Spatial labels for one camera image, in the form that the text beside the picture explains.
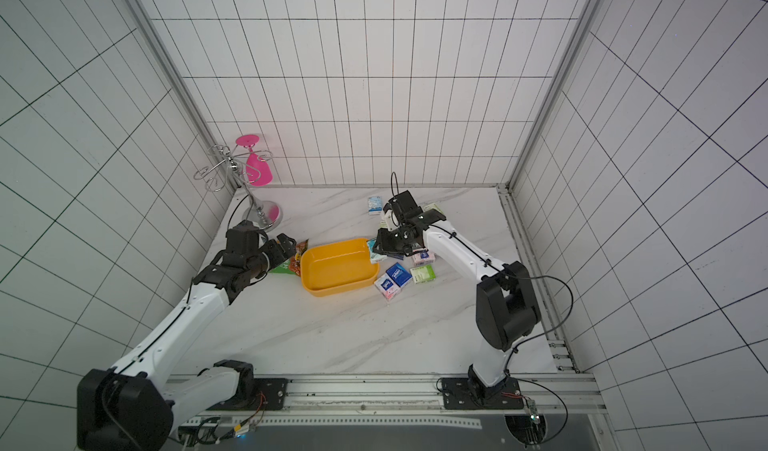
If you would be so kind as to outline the dark blue tissue pack front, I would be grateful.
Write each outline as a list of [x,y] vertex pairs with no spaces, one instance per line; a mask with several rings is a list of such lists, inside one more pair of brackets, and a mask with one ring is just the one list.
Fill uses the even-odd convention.
[[412,274],[400,263],[390,266],[386,270],[386,275],[399,288],[405,287],[413,279]]

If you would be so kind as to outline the green tissue pack front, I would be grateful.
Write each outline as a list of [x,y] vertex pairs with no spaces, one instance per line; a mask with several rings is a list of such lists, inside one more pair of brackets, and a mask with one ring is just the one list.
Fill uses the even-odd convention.
[[436,274],[431,264],[414,267],[410,270],[410,273],[413,281],[418,284],[431,282],[436,279]]

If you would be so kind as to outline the pink white tissue pack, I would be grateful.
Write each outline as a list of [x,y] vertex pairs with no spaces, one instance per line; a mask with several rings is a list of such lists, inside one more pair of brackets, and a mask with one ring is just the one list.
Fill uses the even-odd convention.
[[387,301],[390,301],[401,292],[401,287],[386,273],[382,274],[374,282],[374,286]]

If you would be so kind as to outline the yellow plastic storage box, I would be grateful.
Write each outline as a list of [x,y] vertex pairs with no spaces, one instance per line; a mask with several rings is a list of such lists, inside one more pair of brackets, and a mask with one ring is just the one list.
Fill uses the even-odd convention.
[[370,259],[364,238],[310,247],[303,253],[300,265],[302,286],[314,297],[371,286],[380,271],[380,265]]

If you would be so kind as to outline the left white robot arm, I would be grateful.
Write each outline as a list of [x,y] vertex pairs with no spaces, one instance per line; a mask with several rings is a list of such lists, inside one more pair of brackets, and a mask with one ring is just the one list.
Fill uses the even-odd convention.
[[224,360],[169,388],[173,369],[208,325],[248,287],[296,254],[297,242],[275,238],[244,220],[226,233],[224,249],[190,282],[186,296],[132,351],[77,387],[77,445],[82,450],[159,450],[172,432],[224,403],[257,399],[252,365]]

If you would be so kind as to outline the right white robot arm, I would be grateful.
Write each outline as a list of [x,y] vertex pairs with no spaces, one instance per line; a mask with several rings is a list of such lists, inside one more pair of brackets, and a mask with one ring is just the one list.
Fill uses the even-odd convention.
[[475,286],[475,325],[481,342],[464,392],[468,402],[487,407],[512,391],[512,355],[534,337],[541,323],[532,277],[521,262],[504,262],[484,252],[436,210],[404,220],[395,229],[381,228],[374,241],[374,251],[387,256],[410,257],[421,250],[432,252]]

